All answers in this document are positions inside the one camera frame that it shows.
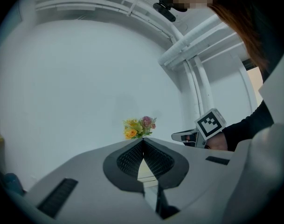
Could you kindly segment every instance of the flower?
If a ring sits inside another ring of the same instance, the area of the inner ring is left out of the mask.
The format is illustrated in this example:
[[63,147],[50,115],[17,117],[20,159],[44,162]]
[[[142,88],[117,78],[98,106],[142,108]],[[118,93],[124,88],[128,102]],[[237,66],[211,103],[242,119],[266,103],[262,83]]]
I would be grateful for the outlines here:
[[143,126],[149,126],[152,123],[152,118],[150,118],[149,116],[144,116],[142,118],[142,125]]
[[135,137],[137,135],[137,133],[138,132],[135,129],[126,130],[125,138],[127,140],[130,140],[131,138]]
[[130,139],[131,139],[131,136],[130,136],[130,134],[129,134],[128,132],[125,133],[125,138],[126,138],[127,140],[130,140]]
[[135,129],[131,129],[130,131],[128,131],[129,135],[133,138],[134,136],[137,135],[137,131]]
[[155,129],[156,118],[144,116],[141,119],[127,119],[123,121],[124,136],[127,140],[142,138],[151,135],[151,129]]

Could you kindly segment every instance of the black grille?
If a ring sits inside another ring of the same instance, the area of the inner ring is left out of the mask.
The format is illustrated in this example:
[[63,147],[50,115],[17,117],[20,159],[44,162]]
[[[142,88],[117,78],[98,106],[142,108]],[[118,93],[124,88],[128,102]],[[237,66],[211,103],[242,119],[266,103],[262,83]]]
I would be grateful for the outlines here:
[[117,166],[124,173],[134,178],[138,178],[139,168],[142,160],[142,142],[140,142],[118,157]]
[[73,189],[76,187],[78,181],[65,178],[59,185],[43,200],[43,202],[37,207],[38,210],[42,211],[49,217],[54,218],[61,207],[70,196]]
[[174,166],[174,159],[166,153],[160,151],[153,145],[144,144],[144,158],[149,169],[156,179],[170,171]]

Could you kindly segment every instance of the black strip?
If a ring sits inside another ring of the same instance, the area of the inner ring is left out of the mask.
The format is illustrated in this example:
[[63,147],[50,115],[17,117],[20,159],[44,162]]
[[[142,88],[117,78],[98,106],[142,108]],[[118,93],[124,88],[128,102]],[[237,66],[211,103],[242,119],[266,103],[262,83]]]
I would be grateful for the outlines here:
[[183,143],[185,146],[189,146],[189,147],[195,147],[196,146],[196,142],[186,142]]
[[59,185],[42,201],[37,209],[49,217],[55,218],[77,183],[78,181],[71,178],[63,179],[62,182],[60,182]]
[[251,69],[256,67],[250,59],[247,59],[247,60],[243,61],[242,63],[243,63],[246,70],[251,70]]
[[155,212],[159,214],[162,219],[166,219],[179,211],[178,208],[168,205],[165,193],[159,186]]
[[222,159],[222,158],[213,157],[213,156],[207,157],[206,160],[211,161],[211,162],[220,163],[223,165],[228,165],[228,163],[230,162],[229,159]]
[[111,153],[104,160],[104,174],[109,181],[123,191],[144,194],[143,183],[137,180],[139,166],[143,160],[143,139]]
[[143,152],[162,189],[178,187],[188,173],[189,163],[184,156],[149,138],[144,138]]

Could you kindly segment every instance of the yellow flower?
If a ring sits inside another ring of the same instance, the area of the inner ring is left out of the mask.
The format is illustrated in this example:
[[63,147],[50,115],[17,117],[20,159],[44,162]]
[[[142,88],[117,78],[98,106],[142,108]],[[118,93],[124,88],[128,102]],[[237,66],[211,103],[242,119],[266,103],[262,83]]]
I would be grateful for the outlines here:
[[135,129],[131,129],[130,131],[128,131],[129,132],[129,135],[133,138],[134,136],[136,136],[137,135],[137,131],[135,130]]
[[137,131],[135,129],[130,129],[129,131],[125,132],[125,137],[128,138],[133,138],[134,136],[137,135]]
[[125,133],[125,138],[126,138],[127,140],[130,140],[130,139],[131,139],[131,136],[130,136],[130,134],[129,134],[128,132]]
[[133,126],[133,125],[136,125],[137,123],[138,123],[138,120],[137,120],[137,119],[132,119],[132,120],[129,121],[128,124],[129,124],[130,126]]

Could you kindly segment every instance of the gray surface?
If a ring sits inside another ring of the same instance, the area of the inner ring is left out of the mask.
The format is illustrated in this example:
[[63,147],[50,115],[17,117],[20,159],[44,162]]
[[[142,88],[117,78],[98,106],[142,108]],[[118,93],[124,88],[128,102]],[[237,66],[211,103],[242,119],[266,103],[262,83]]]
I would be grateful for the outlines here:
[[[121,191],[104,176],[106,156],[131,140],[74,157],[37,183],[26,200],[36,206],[63,178],[70,177],[79,184],[57,217],[63,223],[234,223],[261,208],[269,198],[266,194],[284,180],[284,126],[260,132],[253,143],[240,142],[234,153],[151,140],[189,161],[182,183],[164,190],[169,205],[181,209],[166,220],[154,212],[143,195]],[[210,162],[205,160],[208,156],[230,162],[227,166]]]
[[41,211],[39,211],[36,207],[34,207],[30,202],[25,200],[21,195],[12,192],[7,191],[8,196],[11,198],[11,200],[19,206],[21,210],[26,212],[27,217],[31,220],[35,220],[36,224],[62,224],[59,221],[55,221],[54,219],[50,218],[49,216],[45,215]]
[[181,155],[189,162],[189,171],[177,188],[164,191],[169,205],[182,210],[194,202],[215,180],[228,169],[226,165],[205,160],[209,156],[231,159],[233,152],[176,145],[153,139]]
[[279,190],[284,182],[284,125],[258,133],[249,147],[240,180],[226,209],[223,223],[247,221]]
[[150,205],[151,209],[155,211],[157,202],[158,186],[144,188],[145,201]]
[[[197,224],[220,224],[222,223],[222,216],[226,209],[227,203],[231,194],[233,193],[236,184],[241,176],[250,140],[242,141],[238,144],[236,151],[234,152],[231,161],[222,171],[218,171],[218,174],[210,173],[214,176],[214,179],[207,184],[205,188],[202,188],[201,193],[196,193],[192,203],[189,203],[180,214],[165,220],[166,223],[186,224],[187,220]],[[192,176],[191,182],[201,185],[201,182],[197,182],[198,177]]]
[[120,142],[72,158],[39,181],[25,199],[36,206],[63,178],[73,178],[79,183],[56,218],[65,224],[162,222],[142,194],[121,191],[104,175],[104,159],[131,142]]

